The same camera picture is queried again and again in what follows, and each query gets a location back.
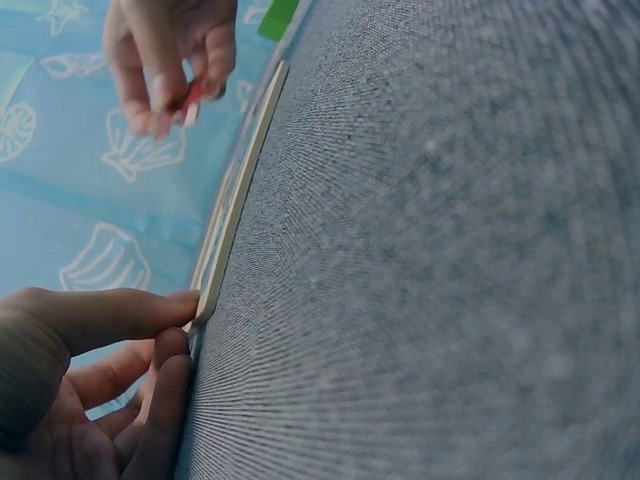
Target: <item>green tape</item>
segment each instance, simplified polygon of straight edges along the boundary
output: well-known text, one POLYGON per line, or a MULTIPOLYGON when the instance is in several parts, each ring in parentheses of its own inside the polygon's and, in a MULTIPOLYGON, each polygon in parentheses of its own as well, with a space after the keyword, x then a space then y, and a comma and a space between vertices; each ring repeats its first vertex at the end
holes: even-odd
POLYGON ((273 0, 258 28, 258 33, 271 40, 281 40, 297 7, 298 0, 273 0))

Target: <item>red object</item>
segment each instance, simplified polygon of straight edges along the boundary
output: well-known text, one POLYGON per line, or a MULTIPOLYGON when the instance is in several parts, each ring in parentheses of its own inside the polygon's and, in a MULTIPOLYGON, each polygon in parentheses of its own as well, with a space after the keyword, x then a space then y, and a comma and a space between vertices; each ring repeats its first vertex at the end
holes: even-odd
POLYGON ((189 90, 187 91, 184 99, 181 102, 170 105, 169 108, 167 108, 160 114, 154 136, 156 141, 169 135, 169 131, 171 130, 171 123, 173 122, 173 116, 176 113, 182 112, 186 115, 190 105, 193 105, 194 103, 200 103, 203 83, 204 82, 202 77, 193 79, 189 84, 189 90))

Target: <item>gray fabric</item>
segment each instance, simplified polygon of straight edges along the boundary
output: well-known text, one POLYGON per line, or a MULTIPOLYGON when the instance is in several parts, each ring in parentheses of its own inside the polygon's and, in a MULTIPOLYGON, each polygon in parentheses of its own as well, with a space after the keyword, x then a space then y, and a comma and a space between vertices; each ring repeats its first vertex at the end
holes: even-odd
POLYGON ((178 478, 640 478, 640 7, 318 0, 178 478))

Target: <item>seashell pattern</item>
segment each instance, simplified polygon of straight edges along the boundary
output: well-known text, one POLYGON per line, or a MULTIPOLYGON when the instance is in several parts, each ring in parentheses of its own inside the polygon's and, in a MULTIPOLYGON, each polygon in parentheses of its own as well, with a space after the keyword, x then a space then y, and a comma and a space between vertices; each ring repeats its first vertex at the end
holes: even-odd
POLYGON ((151 268, 138 242, 119 228, 100 222, 78 256, 58 274, 66 291, 146 289, 151 268))
POLYGON ((35 110, 24 102, 0 115, 0 162, 17 157, 31 143, 36 124, 35 110))
POLYGON ((85 15, 89 9, 78 0, 51 0, 49 12, 38 17, 37 20, 51 22, 51 36, 59 35, 69 20, 85 15))
POLYGON ((242 23, 245 25, 258 25, 264 19, 271 3, 270 0, 253 0, 253 4, 249 6, 242 18, 242 23))
POLYGON ((102 53, 65 53, 40 60, 49 75, 56 79, 87 77, 106 65, 102 53))
POLYGON ((111 151, 103 154, 102 160, 118 170, 129 183, 136 181, 139 172, 180 163, 185 158, 184 128, 173 128, 169 136, 156 142, 150 136, 131 132, 120 109, 107 115, 107 135, 111 151))
POLYGON ((247 111, 249 106, 249 100, 251 99, 251 92, 253 91, 253 85, 246 80, 238 80, 236 84, 236 95, 240 102, 240 111, 242 113, 247 111))

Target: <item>hand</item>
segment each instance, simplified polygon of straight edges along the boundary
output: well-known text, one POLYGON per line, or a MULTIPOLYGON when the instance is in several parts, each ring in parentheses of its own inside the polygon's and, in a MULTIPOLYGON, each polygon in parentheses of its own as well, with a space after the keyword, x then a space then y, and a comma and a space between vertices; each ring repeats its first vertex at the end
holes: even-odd
POLYGON ((136 290, 27 289, 0 300, 2 478, 170 478, 191 371, 177 327, 193 318, 196 303, 193 293, 136 290), (67 372, 71 357, 125 339, 134 341, 67 372), (87 419, 86 410, 145 373, 125 407, 87 419))
POLYGON ((204 77, 205 96, 222 93, 235 68, 236 9, 237 0, 112 0, 104 44, 133 130, 151 132, 156 114, 187 93, 183 59, 204 77))

